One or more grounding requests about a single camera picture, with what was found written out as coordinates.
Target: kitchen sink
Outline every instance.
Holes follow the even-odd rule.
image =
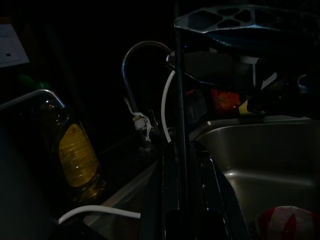
[[[206,146],[238,198],[247,223],[267,209],[320,213],[320,123],[269,116],[210,121],[190,138]]]

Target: black pole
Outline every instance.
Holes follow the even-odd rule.
[[[179,2],[174,3],[174,18],[180,16]],[[177,123],[177,149],[180,166],[180,212],[181,212],[181,239],[194,240],[191,223],[191,208],[189,201],[189,176],[190,176],[190,153],[189,133],[187,131],[187,116],[185,106],[185,83],[184,83],[184,55],[181,41],[181,32],[175,29],[175,76],[177,86],[178,123]]]

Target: paper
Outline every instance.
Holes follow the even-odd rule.
[[[29,63],[11,24],[0,24],[0,68]]]

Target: yellow oil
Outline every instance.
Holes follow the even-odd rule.
[[[59,159],[65,179],[73,188],[74,202],[95,199],[106,185],[89,138],[79,124],[71,124],[59,143]]]

